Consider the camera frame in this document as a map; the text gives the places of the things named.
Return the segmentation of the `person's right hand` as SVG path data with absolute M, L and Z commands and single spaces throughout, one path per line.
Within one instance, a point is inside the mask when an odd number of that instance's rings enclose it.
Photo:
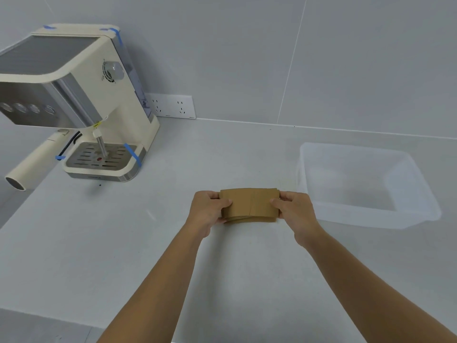
M 323 231 L 315 216 L 309 195 L 302 192 L 280 191 L 279 198 L 286 201 L 286 208 L 284 212 L 279 211 L 279 217 L 291 228 L 297 243 L 309 249 Z

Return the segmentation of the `person's left forearm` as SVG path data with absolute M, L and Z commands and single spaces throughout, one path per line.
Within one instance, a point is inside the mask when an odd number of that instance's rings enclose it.
M 187 222 L 97 343 L 171 343 L 208 225 Z

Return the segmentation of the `person's right forearm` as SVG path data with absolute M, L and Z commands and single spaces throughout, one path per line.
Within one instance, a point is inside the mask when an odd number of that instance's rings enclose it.
M 305 248 L 367 343 L 457 343 L 457 335 L 319 230 Z

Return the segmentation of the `stack of brown cardboard sleeves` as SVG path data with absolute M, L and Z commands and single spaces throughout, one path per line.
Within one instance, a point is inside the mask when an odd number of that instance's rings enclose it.
M 280 198 L 276 188 L 237 188 L 219 192 L 219 198 L 229 199 L 232 204 L 222 209 L 225 224 L 238 223 L 275 223 L 279 209 L 271 205 L 272 199 Z

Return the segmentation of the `clear plastic bin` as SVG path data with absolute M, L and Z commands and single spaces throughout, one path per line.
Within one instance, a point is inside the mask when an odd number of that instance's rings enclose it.
M 317 219 L 332 223 L 401 230 L 442 216 L 422 172 L 403 151 L 304 143 L 296 183 Z

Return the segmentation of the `white wall socket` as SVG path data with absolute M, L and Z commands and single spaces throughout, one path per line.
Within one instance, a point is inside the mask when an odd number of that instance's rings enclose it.
M 145 94 L 154 115 L 170 118 L 196 119 L 192 96 Z

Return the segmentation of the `person's left hand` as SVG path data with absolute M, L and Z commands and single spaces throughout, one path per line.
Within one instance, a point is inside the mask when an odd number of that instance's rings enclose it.
M 198 191 L 195 193 L 186 219 L 185 228 L 200 238 L 207 237 L 211 228 L 217 223 L 225 222 L 222 210 L 214 210 L 210 206 L 210 199 L 221 199 L 218 192 Z

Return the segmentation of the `cream espresso machine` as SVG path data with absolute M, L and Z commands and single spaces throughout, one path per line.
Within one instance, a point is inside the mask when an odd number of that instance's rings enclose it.
M 1 50 L 0 112 L 73 132 L 58 163 L 76 179 L 128 182 L 159 130 L 115 25 L 44 25 Z

